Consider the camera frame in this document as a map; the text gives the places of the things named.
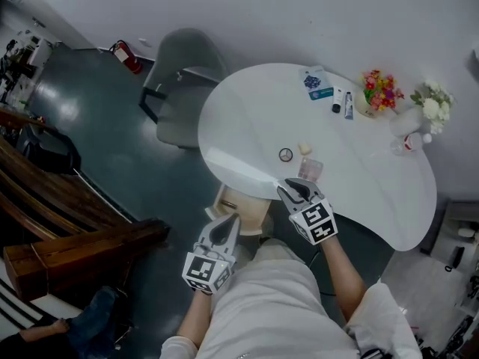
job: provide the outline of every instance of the bottle cap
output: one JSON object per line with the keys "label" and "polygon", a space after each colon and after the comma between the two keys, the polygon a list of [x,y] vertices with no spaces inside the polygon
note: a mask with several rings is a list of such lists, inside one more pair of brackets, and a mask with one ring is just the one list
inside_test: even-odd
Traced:
{"label": "bottle cap", "polygon": [[433,141],[433,136],[430,135],[429,133],[426,133],[425,135],[422,135],[422,141],[423,141],[425,144],[429,144],[430,142]]}

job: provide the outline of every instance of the hand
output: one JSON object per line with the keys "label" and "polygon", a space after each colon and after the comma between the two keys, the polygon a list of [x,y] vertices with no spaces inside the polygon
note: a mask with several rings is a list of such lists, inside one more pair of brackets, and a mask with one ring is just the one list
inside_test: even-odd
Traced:
{"label": "hand", "polygon": [[52,330],[55,334],[65,334],[70,330],[70,326],[68,325],[65,319],[59,319],[52,325]]}

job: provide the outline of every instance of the blue jeans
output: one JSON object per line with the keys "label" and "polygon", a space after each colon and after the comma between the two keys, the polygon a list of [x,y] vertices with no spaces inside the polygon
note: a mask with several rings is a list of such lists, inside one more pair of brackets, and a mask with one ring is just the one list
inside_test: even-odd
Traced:
{"label": "blue jeans", "polygon": [[117,298],[111,287],[104,286],[80,315],[68,321],[67,337],[79,359],[103,359],[111,354],[115,345],[111,316]]}

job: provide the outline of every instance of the person's forearm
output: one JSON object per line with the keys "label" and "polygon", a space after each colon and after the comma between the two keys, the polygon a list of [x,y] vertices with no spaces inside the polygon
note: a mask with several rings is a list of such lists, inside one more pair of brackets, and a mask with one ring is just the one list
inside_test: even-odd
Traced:
{"label": "person's forearm", "polygon": [[177,335],[190,339],[200,348],[210,327],[211,296],[196,290],[188,313],[178,329]]}
{"label": "person's forearm", "polygon": [[19,332],[20,336],[27,343],[36,342],[37,340],[51,337],[57,334],[53,326],[32,327]]}
{"label": "person's forearm", "polygon": [[344,318],[349,321],[366,293],[366,285],[336,236],[322,242],[321,248],[328,261],[339,308],[341,308]]}

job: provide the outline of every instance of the red fire extinguisher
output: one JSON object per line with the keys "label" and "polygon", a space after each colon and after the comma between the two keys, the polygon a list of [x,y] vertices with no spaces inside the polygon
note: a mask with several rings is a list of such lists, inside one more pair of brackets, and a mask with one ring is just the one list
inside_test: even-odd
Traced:
{"label": "red fire extinguisher", "polygon": [[138,61],[138,58],[133,54],[128,44],[123,40],[117,41],[109,50],[113,55],[117,57],[125,66],[131,70],[134,74],[139,74],[143,69],[143,66]]}

